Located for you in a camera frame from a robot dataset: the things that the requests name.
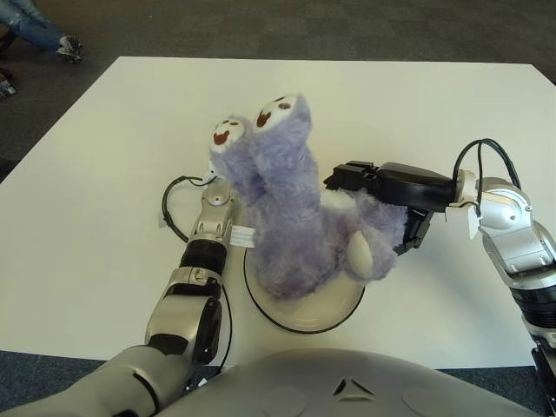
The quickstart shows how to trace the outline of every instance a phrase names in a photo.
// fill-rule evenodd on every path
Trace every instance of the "robotic hand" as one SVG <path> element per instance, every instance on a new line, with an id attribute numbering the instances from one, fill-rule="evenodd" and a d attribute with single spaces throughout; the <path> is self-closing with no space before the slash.
<path id="1" fill-rule="evenodd" d="M 486 253 L 523 313 L 526 329 L 537 344 L 532 354 L 541 384 L 556 410 L 556 243 L 533 220 L 533 206 L 520 190 L 506 153 L 494 141 L 483 143 L 500 149 L 513 183 L 481 176 L 477 189 L 477 178 L 470 171 L 455 169 L 454 177 L 447 178 L 392 162 L 380 167 L 348 162 L 336 167 L 325 183 L 331 189 L 366 189 L 383 202 L 408 206 L 409 219 L 398 254 L 419 247 L 433 213 L 464 212 L 470 219 L 470 236 L 476 230 L 482 233 Z M 464 149 L 457 168 L 474 144 L 482 143 L 472 142 Z M 476 213 L 470 211 L 473 206 Z"/>
<path id="2" fill-rule="evenodd" d="M 533 357 L 554 407 L 556 245 L 533 220 L 516 175 L 511 184 L 483 179 L 481 170 L 476 187 L 474 176 L 457 165 L 448 178 L 398 163 L 349 162 L 336 167 L 326 184 L 366 189 L 379 200 L 408 206 L 398 254 L 419 247 L 435 212 L 467 211 L 537 341 Z M 226 182 L 209 184 L 192 240 L 151 316 L 144 346 L 124 350 L 60 394 L 2 416 L 537 415 L 438 371 L 384 355 L 333 349 L 273 355 L 222 373 L 178 400 L 192 368 L 215 357 L 234 206 Z M 473 207 L 476 214 L 469 211 Z"/>

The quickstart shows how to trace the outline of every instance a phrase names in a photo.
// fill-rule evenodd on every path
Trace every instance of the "furry toy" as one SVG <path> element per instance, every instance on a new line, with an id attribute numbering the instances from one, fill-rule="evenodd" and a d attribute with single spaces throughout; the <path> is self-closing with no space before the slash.
<path id="1" fill-rule="evenodd" d="M 307 139 L 312 128 L 305 97 L 284 96 L 253 125 L 231 116 L 215 128 L 210 156 L 245 203 L 255 228 L 249 267 L 262 288 L 283 300 L 319 289 L 342 270 L 367 282 L 394 266 L 406 208 L 365 192 L 321 190 Z"/>

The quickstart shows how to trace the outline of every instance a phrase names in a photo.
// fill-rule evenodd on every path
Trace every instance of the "person's leg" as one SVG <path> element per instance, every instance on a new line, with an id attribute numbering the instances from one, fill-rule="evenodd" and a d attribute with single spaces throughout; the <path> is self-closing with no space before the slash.
<path id="1" fill-rule="evenodd" d="M 37 22 L 41 23 L 44 27 L 49 28 L 50 26 L 56 27 L 50 19 L 48 19 L 41 11 L 37 8 L 34 0 L 8 0 L 16 5 L 19 9 L 23 10 L 26 14 L 31 16 Z"/>
<path id="2" fill-rule="evenodd" d="M 59 29 L 43 26 L 10 0 L 0 0 L 0 22 L 7 24 L 19 37 L 40 48 L 55 52 L 60 47 L 63 33 Z"/>

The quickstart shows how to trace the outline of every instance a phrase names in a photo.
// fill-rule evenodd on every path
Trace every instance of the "white table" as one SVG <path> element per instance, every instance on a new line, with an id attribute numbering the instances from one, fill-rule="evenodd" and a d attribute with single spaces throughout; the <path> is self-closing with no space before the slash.
<path id="1" fill-rule="evenodd" d="M 512 157 L 535 218 L 556 234 L 556 89 L 530 65 L 122 57 L 0 184 L 0 349 L 108 359 L 142 343 L 183 250 L 160 226 L 164 187 L 205 172 L 216 122 L 253 117 L 298 91 L 313 112 L 309 145 L 322 179 L 351 159 L 451 175 L 459 151 L 489 136 Z M 506 177 L 486 153 L 486 174 Z M 469 156 L 464 166 L 475 163 Z M 186 231 L 200 195 L 183 185 L 171 196 Z M 325 334 L 288 334 L 258 312 L 242 249 L 230 251 L 225 279 L 235 318 L 229 364 L 302 347 L 436 368 L 532 363 L 520 311 L 480 238 L 451 235 L 442 215 L 421 248 Z M 225 324 L 216 361 L 226 341 Z"/>

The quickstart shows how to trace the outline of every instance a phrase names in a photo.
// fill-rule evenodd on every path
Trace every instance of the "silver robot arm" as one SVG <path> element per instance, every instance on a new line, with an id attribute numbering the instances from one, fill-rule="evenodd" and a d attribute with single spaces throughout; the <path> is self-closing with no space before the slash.
<path id="1" fill-rule="evenodd" d="M 466 189 L 474 176 L 460 172 L 457 206 L 476 202 Z M 537 347 L 532 355 L 549 403 L 556 411 L 556 243 L 533 219 L 533 205 L 520 189 L 485 178 L 479 231 L 483 246 L 522 312 Z"/>
<path id="2" fill-rule="evenodd" d="M 122 351 L 60 394 L 0 415 L 146 417 L 179 399 L 187 377 L 211 362 L 218 348 L 222 270 L 234 208 L 228 183 L 211 182 L 180 267 L 150 317 L 145 345 Z"/>

